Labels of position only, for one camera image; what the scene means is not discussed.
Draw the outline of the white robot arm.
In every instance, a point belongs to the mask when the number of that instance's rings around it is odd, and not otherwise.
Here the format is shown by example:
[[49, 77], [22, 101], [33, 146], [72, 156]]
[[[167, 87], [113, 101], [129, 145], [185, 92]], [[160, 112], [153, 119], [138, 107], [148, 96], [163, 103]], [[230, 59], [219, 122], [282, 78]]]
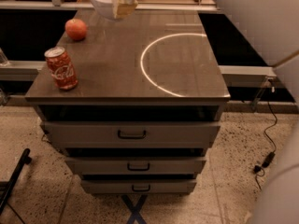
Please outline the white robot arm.
[[[213, 0], [299, 105], [299, 0]], [[299, 224], [299, 122], [270, 170], [250, 224]]]

